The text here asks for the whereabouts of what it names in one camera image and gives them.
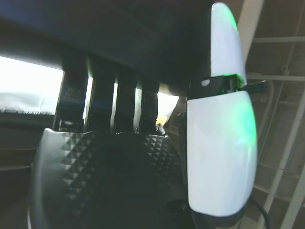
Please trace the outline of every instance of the wire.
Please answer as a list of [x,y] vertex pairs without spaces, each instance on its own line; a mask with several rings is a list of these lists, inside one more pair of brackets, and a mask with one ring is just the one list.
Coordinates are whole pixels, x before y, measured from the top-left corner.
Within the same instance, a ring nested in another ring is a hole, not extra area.
[[263,215],[264,219],[265,219],[265,224],[266,224],[266,229],[271,229],[271,222],[269,219],[269,215],[268,213],[265,211],[265,209],[260,206],[254,199],[253,197],[250,197],[248,200],[249,203],[253,204]]

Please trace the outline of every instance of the white plastic cover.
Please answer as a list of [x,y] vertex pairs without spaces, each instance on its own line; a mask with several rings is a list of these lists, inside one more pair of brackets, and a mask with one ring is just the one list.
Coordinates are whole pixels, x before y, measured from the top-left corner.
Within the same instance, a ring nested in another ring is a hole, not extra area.
[[214,3],[211,14],[211,76],[238,75],[239,87],[247,84],[237,25],[224,3]]
[[256,170],[256,127],[245,91],[187,102],[187,172],[191,208],[225,217],[248,200]]

